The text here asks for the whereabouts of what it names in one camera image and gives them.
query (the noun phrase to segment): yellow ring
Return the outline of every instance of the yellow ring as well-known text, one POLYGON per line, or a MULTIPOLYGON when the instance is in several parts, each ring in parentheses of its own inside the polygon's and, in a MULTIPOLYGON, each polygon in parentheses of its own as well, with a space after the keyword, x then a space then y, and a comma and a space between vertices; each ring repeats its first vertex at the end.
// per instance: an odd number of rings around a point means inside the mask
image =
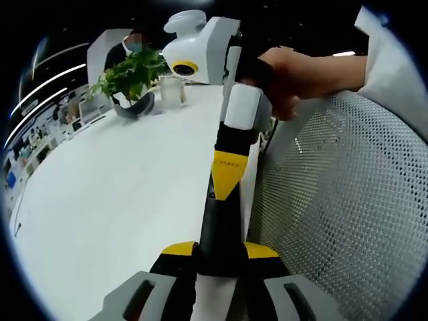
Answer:
POLYGON ((188 66, 188 67, 192 68, 195 71, 195 73, 199 70, 198 66, 196 64, 194 64, 193 62, 186 62, 186 61, 180 60, 180 61, 173 63, 173 68, 175 66, 178 66, 178 65, 188 66))

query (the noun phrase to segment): hand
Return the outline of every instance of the hand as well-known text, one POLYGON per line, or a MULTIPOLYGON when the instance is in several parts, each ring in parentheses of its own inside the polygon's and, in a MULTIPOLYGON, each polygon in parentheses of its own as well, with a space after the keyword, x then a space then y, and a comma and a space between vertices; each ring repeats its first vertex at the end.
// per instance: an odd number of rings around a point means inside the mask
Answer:
POLYGON ((364 85, 366 57, 310 57, 290 48, 271 48, 259 59, 274 69, 266 95, 272 113, 290 120, 300 98, 318 98, 340 90, 358 90, 364 85))

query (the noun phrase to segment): white sleeve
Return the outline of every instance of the white sleeve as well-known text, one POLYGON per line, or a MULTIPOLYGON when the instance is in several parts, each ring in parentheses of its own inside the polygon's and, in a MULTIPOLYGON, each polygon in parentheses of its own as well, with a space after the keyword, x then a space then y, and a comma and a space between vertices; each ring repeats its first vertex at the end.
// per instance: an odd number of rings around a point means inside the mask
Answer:
POLYGON ((428 93, 409 53, 364 7, 355 26, 369 36, 366 78, 358 93, 396 114, 428 140, 428 93))

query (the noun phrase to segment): green leaves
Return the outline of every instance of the green leaves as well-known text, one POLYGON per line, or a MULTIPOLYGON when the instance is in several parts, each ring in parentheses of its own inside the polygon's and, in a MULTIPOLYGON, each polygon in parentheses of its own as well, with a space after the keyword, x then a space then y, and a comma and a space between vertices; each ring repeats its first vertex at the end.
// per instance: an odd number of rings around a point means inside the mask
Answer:
POLYGON ((126 99, 138 100, 143 85, 150 88, 152 81, 167 72, 168 65, 159 51, 143 45, 141 52, 130 54, 126 60, 106 70, 105 80, 98 78, 98 83, 88 90, 88 99, 101 90, 107 97, 122 92, 126 99))

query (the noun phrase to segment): dark background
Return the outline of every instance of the dark background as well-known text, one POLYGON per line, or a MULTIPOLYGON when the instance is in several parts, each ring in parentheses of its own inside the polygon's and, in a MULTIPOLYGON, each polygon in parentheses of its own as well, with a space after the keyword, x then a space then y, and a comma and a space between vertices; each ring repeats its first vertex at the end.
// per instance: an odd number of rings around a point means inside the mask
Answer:
MULTIPOLYGON (((427 79, 427 26, 423 3, 369 1, 369 5, 389 18, 389 27, 410 50, 423 77, 427 79)), ((68 47, 92 43, 105 29, 119 27, 135 28, 148 34, 152 46, 161 49, 172 39, 171 35, 163 32, 163 25, 169 16, 185 9, 202 9, 208 18, 220 15, 242 19, 242 31, 251 35, 256 53, 274 45, 286 45, 311 56, 327 56, 348 50, 366 54, 367 37, 353 28, 359 8, 360 5, 352 1, 77 0, 5 3, 1 25, 3 96, 0 128, 3 132, 10 132, 21 120, 18 113, 10 120, 7 117, 19 101, 17 88, 21 77, 21 96, 24 97, 52 76, 86 62, 89 44, 43 63, 36 69, 32 80, 31 73, 27 71, 42 39, 45 39, 45 50, 40 61, 68 47)), ((86 69, 82 68, 46 86, 35 97, 41 102, 65 86, 72 90, 87 82, 86 69)), ((1 274, 1 288, 7 298, 3 303, 6 307, 5 320, 44 320, 20 282, 9 257, 5 235, 3 233, 1 244, 2 266, 5 269, 1 274)), ((423 306, 423 296, 427 294, 426 277, 424 273, 409 304, 400 312, 400 318, 422 312, 426 314, 423 306)))

